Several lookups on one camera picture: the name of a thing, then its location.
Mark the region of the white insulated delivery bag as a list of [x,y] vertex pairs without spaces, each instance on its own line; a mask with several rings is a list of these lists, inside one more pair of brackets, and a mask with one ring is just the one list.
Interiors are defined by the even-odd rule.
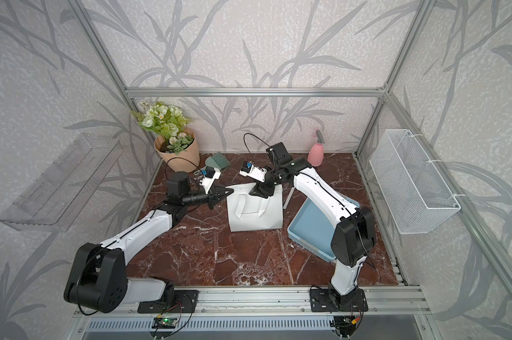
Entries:
[[281,229],[283,226],[282,186],[274,188],[269,198],[250,195],[251,184],[229,186],[234,192],[227,197],[231,232]]

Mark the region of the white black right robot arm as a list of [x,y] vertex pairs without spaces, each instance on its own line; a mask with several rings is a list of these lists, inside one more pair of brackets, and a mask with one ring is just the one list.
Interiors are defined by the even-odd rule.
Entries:
[[308,160],[303,157],[294,159],[283,143],[268,147],[266,153],[272,168],[261,168],[251,161],[245,161],[240,168],[242,176],[255,180],[250,195],[269,198],[274,188],[283,183],[306,195],[334,227],[331,250],[336,265],[328,285],[330,306],[341,312],[368,311],[358,278],[376,243],[373,212],[343,198],[318,175]]

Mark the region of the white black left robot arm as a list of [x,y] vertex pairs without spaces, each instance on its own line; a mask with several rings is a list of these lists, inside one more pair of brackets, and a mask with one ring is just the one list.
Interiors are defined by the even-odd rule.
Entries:
[[98,244],[81,246],[67,279],[64,300],[80,311],[110,313],[130,303],[154,304],[162,310],[178,306],[172,283],[162,279],[130,279],[127,265],[154,239],[171,231],[188,213],[189,207],[206,204],[214,208],[233,194],[232,188],[216,184],[218,173],[204,177],[197,190],[191,189],[192,177],[175,172],[168,180],[165,199],[144,218]]

